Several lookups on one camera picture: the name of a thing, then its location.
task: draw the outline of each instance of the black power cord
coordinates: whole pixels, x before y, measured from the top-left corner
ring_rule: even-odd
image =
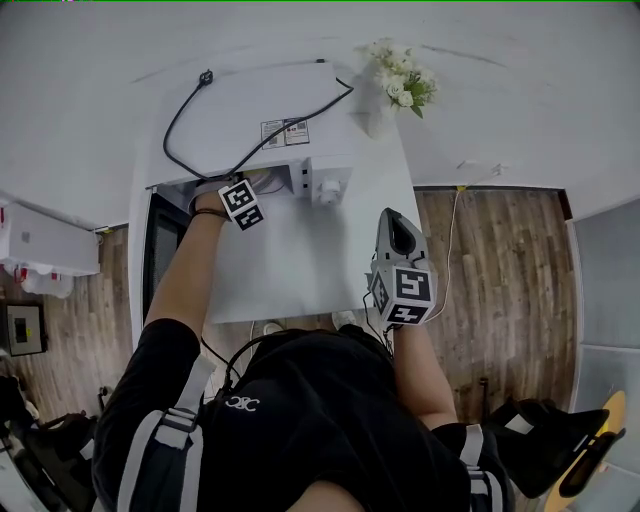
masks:
[[[215,350],[213,350],[206,341],[204,341],[202,338],[200,338],[200,341],[202,342],[202,344],[207,347],[207,349],[209,349],[209,352],[211,352],[214,356],[216,356],[218,359],[220,359],[220,361],[222,361],[224,364],[227,365],[227,373],[229,373],[229,368],[231,368],[231,370],[233,370],[234,372],[236,372],[236,375],[238,376],[238,380],[240,380],[240,374],[238,373],[238,370],[236,370],[233,366],[229,365],[229,361],[227,361],[224,357],[222,357],[220,354],[218,354]]]
[[[178,110],[176,115],[174,116],[173,120],[171,121],[171,124],[169,124],[169,127],[167,128],[167,131],[164,134],[164,139],[162,141],[162,149],[164,150],[164,154],[167,155],[167,158],[169,158],[169,160],[171,160],[173,163],[175,163],[175,164],[179,165],[180,167],[182,167],[185,171],[193,174],[196,178],[199,178],[199,179],[204,180],[204,181],[224,181],[224,180],[227,180],[231,176],[233,176],[236,173],[236,171],[238,169],[240,169],[240,167],[242,167],[244,164],[246,164],[247,161],[253,155],[255,155],[258,151],[260,151],[262,146],[264,146],[267,142],[269,142],[270,140],[272,140],[275,137],[277,137],[279,134],[281,134],[287,128],[290,128],[291,126],[294,126],[294,125],[296,125],[298,123],[301,123],[302,121],[308,121],[309,119],[312,119],[312,118],[314,118],[316,116],[319,116],[320,114],[322,114],[323,112],[326,112],[331,107],[333,107],[336,103],[338,103],[339,101],[343,100],[344,98],[346,98],[347,96],[349,96],[349,94],[351,94],[353,92],[353,87],[351,87],[350,85],[345,84],[339,78],[336,78],[336,81],[340,85],[342,85],[343,87],[346,87],[348,89],[347,92],[342,93],[340,96],[338,96],[337,98],[333,99],[332,101],[327,103],[324,107],[316,110],[315,112],[312,112],[311,114],[306,115],[304,117],[296,118],[293,121],[290,121],[289,123],[286,123],[282,128],[280,128],[280,129],[276,130],[275,132],[271,133],[266,139],[264,139],[256,147],[254,147],[251,151],[249,151],[247,156],[245,156],[242,160],[240,160],[240,162],[238,162],[238,164],[236,164],[233,167],[233,169],[231,169],[231,170],[227,171],[226,173],[221,174],[219,176],[209,176],[209,177],[207,177],[204,174],[200,174],[199,172],[195,171],[194,169],[189,167],[187,164],[185,164],[184,162],[180,161],[177,157],[172,155],[171,151],[169,151],[169,144],[168,143],[169,143],[169,136],[171,135],[171,131],[173,130],[173,127],[175,126],[176,121],[178,120],[178,118],[180,117],[180,115],[182,114],[182,112],[184,111],[186,106],[193,99],[193,97],[198,93],[198,91],[200,91],[200,89],[202,89],[204,87],[207,87],[208,85],[211,85],[213,83],[213,73],[211,72],[211,70],[208,69],[207,71],[205,71],[204,73],[202,73],[200,75],[200,78],[198,80],[198,85],[193,90],[193,92],[189,95],[189,97],[186,99],[186,101],[182,104],[182,106],[180,107],[180,109]]]

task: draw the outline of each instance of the shoe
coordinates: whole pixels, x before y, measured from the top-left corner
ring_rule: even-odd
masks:
[[[262,333],[265,336],[269,336],[269,334],[274,334],[280,331],[284,331],[284,329],[280,324],[277,324],[275,322],[269,322],[267,325],[264,326],[264,329],[262,329]]]
[[[358,325],[356,322],[356,315],[353,311],[336,311],[331,313],[331,320],[333,320],[333,326],[336,331],[339,331],[345,325]]]

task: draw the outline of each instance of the white shoulder strap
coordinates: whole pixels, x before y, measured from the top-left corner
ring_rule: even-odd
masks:
[[[484,435],[482,434],[482,427],[480,425],[467,425],[467,439],[460,452],[462,462],[467,466],[477,466],[483,443]]]
[[[136,488],[142,458],[152,436],[157,442],[177,450],[187,448],[186,465],[182,475],[180,512],[196,512],[200,460],[202,457],[202,429],[195,424],[209,377],[215,365],[199,355],[191,367],[175,407],[166,411],[151,411],[138,426],[133,436],[127,462],[118,491],[118,512],[130,512],[131,500]]]
[[[465,440],[460,460],[467,465],[471,481],[471,494],[485,495],[491,503],[491,512],[502,512],[502,488],[500,482],[490,471],[478,467],[484,434],[480,425],[467,425],[467,439]]]

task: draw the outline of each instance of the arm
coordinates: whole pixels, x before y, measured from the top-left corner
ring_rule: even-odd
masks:
[[[196,210],[199,208],[224,211],[217,192],[198,197]],[[145,326],[160,318],[172,318],[187,325],[198,339],[202,336],[224,223],[224,219],[209,214],[193,218],[153,296]]]
[[[424,325],[393,333],[396,386],[400,401],[433,430],[458,421],[451,387]]]

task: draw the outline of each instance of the yellow object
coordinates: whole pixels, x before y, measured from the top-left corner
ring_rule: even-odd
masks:
[[[602,408],[609,411],[609,418],[607,418],[607,421],[604,422],[604,425],[602,425],[602,428],[598,430],[596,437],[603,434],[604,432],[613,432],[614,434],[617,434],[618,432],[620,432],[620,430],[622,430],[622,425],[624,425],[624,414],[625,414],[624,391],[615,392],[611,396],[611,398],[607,400],[607,403],[605,403]],[[569,471],[571,471],[573,466],[575,466],[580,460],[580,458],[585,454],[585,451],[583,451],[580,454],[580,457],[578,457],[575,460],[575,462],[571,464],[571,467],[567,469],[565,474],[562,475],[562,477],[560,477],[560,479],[555,483],[555,485],[549,492],[549,497],[547,498],[547,502],[544,505],[544,512],[560,512],[565,508],[567,508],[571,503],[573,503],[576,500],[576,498],[579,496],[579,495],[574,496],[573,498],[563,498],[562,496],[560,496],[559,490],[560,490],[560,484],[565,479],[567,474],[569,474]],[[600,468],[598,468],[597,471],[598,472],[604,471],[604,464],[601,464]]]

